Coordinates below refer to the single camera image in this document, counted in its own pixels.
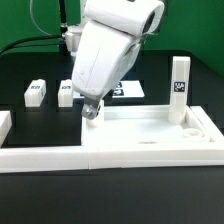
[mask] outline black cable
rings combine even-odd
[[[37,41],[37,40],[50,40],[50,39],[59,39],[62,38],[61,35],[53,35],[53,36],[43,36],[43,37],[30,37],[30,38],[25,38],[22,40],[17,40],[9,45],[6,45],[0,50],[0,55],[2,55],[5,51],[8,51],[12,49],[15,45],[21,44],[21,43],[26,43],[30,41]]]
[[[32,45],[19,45],[19,46],[14,46],[11,49],[15,48],[25,48],[25,47],[48,47],[48,46],[59,46],[62,45],[63,43],[55,43],[55,44],[32,44]]]
[[[67,31],[67,19],[66,19],[66,10],[65,10],[65,1],[59,0],[59,10],[60,10],[60,18],[61,18],[61,33],[65,33]]]

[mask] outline tall white block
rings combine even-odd
[[[168,116],[169,122],[173,124],[181,124],[185,121],[190,63],[189,57],[173,57]]]

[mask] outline circular hole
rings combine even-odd
[[[194,138],[194,137],[202,137],[202,131],[196,128],[187,128],[183,131],[183,137],[185,138]]]

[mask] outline white platform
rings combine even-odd
[[[1,149],[0,150],[0,172],[29,172],[29,171],[50,171],[50,170],[79,170],[79,169],[98,169],[98,168],[127,168],[127,167],[154,167],[154,166],[201,166],[201,165],[224,165],[224,138],[216,126],[212,123],[210,118],[201,109],[201,107],[191,107],[188,114],[193,114],[191,122],[177,127],[171,127],[164,120],[167,113],[168,106],[154,106],[154,111],[163,110],[161,121],[158,121],[158,126],[150,121],[142,121],[140,124],[146,126],[150,138],[147,135],[143,140],[146,142],[139,142],[138,138],[129,136],[126,138],[126,145],[122,143],[122,138],[119,141],[107,142],[102,139],[99,141],[90,137],[90,132],[84,134],[83,138],[90,141],[85,142],[83,146],[74,147],[43,147],[43,148],[15,148],[15,149]],[[135,129],[135,125],[125,126],[127,113],[119,113],[122,125],[117,122],[121,128],[122,133],[125,130]],[[203,141],[188,141],[182,138],[182,131],[184,128],[198,125],[197,128],[203,132]],[[137,128],[139,133],[142,133],[141,128]],[[153,130],[160,136],[167,136],[164,142],[164,137],[157,137],[153,134]]]

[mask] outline white plastic piece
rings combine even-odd
[[[89,21],[83,30],[72,73],[75,91],[101,100],[133,66],[139,49],[135,37]]]
[[[168,120],[181,124],[185,120],[188,82],[190,73],[189,57],[173,57],[170,110]]]
[[[174,125],[167,121],[169,105],[105,107],[104,125],[93,128],[83,118],[82,145],[107,148],[152,145],[160,143],[210,142],[210,135],[194,113],[186,108],[186,122]],[[186,138],[186,129],[202,135]]]
[[[203,137],[207,141],[200,142],[198,139],[191,142],[145,142],[145,144],[134,144],[130,142],[130,136],[126,142],[126,146],[113,142],[104,142],[105,144],[86,145],[86,146],[70,146],[70,147],[38,147],[38,148],[9,148],[0,150],[0,173],[8,172],[31,172],[31,171],[52,171],[52,170],[82,170],[82,169],[99,169],[99,168],[128,168],[128,167],[167,167],[167,166],[203,166],[203,165],[224,165],[224,144],[223,136],[210,118],[203,112],[200,107],[191,107],[187,109],[186,122],[187,125],[172,125],[166,118],[169,113],[169,106],[145,106],[133,107],[130,110],[125,107],[110,107],[106,112],[106,120],[117,119],[119,127],[122,124],[119,122],[122,119],[129,117],[130,123],[133,120],[145,118],[145,120],[154,117],[153,126],[145,124],[147,129],[155,130],[155,134],[161,136],[161,130],[165,127],[165,132],[173,132],[178,129],[179,136],[187,127],[193,127],[202,131]],[[95,139],[98,143],[102,142],[103,137]]]
[[[96,118],[93,120],[87,119],[87,125],[89,127],[97,128],[101,127],[104,123],[104,101],[100,101],[100,110]]]
[[[0,147],[12,126],[10,111],[0,111]]]
[[[24,94],[26,107],[40,107],[46,94],[45,80],[33,80]]]
[[[81,16],[81,23],[86,23],[89,21],[89,18],[85,16],[84,10],[86,7],[87,0],[80,0],[80,16]]]
[[[73,106],[73,87],[70,79],[61,81],[58,91],[58,106],[72,107]]]
[[[80,39],[84,24],[69,26],[68,31],[65,33],[65,43],[68,51],[77,52],[79,48]]]
[[[155,31],[163,11],[164,4],[158,0],[88,0],[85,7],[87,17],[134,36]]]

